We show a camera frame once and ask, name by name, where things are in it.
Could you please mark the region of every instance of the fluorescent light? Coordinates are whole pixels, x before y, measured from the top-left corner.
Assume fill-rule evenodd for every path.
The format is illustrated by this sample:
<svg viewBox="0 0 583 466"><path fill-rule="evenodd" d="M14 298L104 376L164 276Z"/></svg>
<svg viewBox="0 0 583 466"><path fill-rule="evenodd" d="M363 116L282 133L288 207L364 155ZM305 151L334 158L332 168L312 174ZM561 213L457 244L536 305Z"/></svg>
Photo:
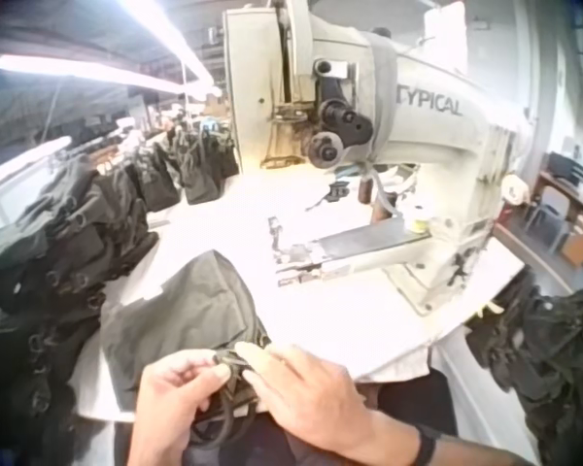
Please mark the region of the fluorescent light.
<svg viewBox="0 0 583 466"><path fill-rule="evenodd" d="M39 75L74 76L104 83L138 85L171 94L184 92L184 87L181 84L89 61L63 60L40 56L0 55L0 69Z"/></svg>
<svg viewBox="0 0 583 466"><path fill-rule="evenodd" d="M65 149L67 146L71 144L71 137L70 136L63 136L62 138L55 139L53 141L49 141L47 143L42 144L41 146L37 146L34 149L27 150L21 155L9 160L6 163L0 165L0 182L2 182L5 178L9 177L13 173L17 173L19 170L23 169L27 165L32 163L36 163L44 157L48 155L52 155L55 152L58 152L61 149Z"/></svg>
<svg viewBox="0 0 583 466"><path fill-rule="evenodd" d="M214 85L214 78L210 72L154 0L119 0L119 2L184 65L188 66L204 85Z"/></svg>

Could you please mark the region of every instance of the worker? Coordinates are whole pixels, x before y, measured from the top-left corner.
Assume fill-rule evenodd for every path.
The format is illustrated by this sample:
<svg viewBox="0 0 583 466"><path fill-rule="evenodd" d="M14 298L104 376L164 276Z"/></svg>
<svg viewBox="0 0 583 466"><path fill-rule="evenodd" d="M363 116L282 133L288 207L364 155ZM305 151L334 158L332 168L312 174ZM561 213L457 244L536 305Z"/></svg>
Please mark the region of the worker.
<svg viewBox="0 0 583 466"><path fill-rule="evenodd" d="M366 465L528 465L507 451L440 436L367 409L344 368L297 347L239 343L243 373L274 420L295 437ZM197 410L229 379L214 352L184 350L141 380L128 466L180 465Z"/></svg>

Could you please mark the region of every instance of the sewing machine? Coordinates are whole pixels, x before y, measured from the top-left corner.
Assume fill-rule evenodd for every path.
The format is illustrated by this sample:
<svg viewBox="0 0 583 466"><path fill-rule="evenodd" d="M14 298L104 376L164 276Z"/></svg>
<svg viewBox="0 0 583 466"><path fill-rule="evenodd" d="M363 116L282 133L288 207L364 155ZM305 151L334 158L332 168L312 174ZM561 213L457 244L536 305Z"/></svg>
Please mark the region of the sewing machine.
<svg viewBox="0 0 583 466"><path fill-rule="evenodd" d="M390 39L312 16L306 0L228 11L224 29L244 171L357 164L395 210L372 167L419 166L404 221L280 251L279 283L382 267L422 315L461 293L504 198L524 198L505 182L528 144L524 116Z"/></svg>

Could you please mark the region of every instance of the black strap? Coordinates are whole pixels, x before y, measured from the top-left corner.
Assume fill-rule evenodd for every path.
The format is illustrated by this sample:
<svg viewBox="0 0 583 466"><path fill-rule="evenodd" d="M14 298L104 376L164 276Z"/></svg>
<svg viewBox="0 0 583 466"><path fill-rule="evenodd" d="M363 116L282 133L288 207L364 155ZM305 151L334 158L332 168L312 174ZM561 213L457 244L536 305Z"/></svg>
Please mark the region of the black strap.
<svg viewBox="0 0 583 466"><path fill-rule="evenodd" d="M429 466L434 451L436 450L436 440L440 438L440 432L436 432L424 425L416 425L419 430L419 453L412 466Z"/></svg>

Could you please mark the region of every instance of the desk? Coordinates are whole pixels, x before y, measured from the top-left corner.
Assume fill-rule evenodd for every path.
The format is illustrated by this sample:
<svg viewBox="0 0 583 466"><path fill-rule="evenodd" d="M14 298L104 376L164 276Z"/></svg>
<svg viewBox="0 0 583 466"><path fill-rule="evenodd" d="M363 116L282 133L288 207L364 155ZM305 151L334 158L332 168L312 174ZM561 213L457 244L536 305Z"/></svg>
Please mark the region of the desk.
<svg viewBox="0 0 583 466"><path fill-rule="evenodd" d="M579 198L579 194L572 184L558 180L548 172L541 172L537 178L533 194L541 194L545 186L554 187L569 199L570 210L567 215L568 220L574 222L579 214L583 214L583 201Z"/></svg>
<svg viewBox="0 0 583 466"><path fill-rule="evenodd" d="M257 177L235 177L216 202L188 206L183 201L168 210L165 217L170 224L157 230L160 242L132 274L108 284L108 301L129 304L155 290L201 252L216 249L244 279L272 340L298 344L345 365L364 382L405 381L426 374L428 348L493 299L524 264L493 239L463 295L427 317L413 311L381 270L279 288L269 216L278 216L294 241L369 222L371 207L357 201L353 187L342 201L305 212L324 196L331 181L311 167L290 167ZM296 235L290 231L294 227ZM133 420L133 413L119 409L98 336L83 349L71 385L80 416Z"/></svg>

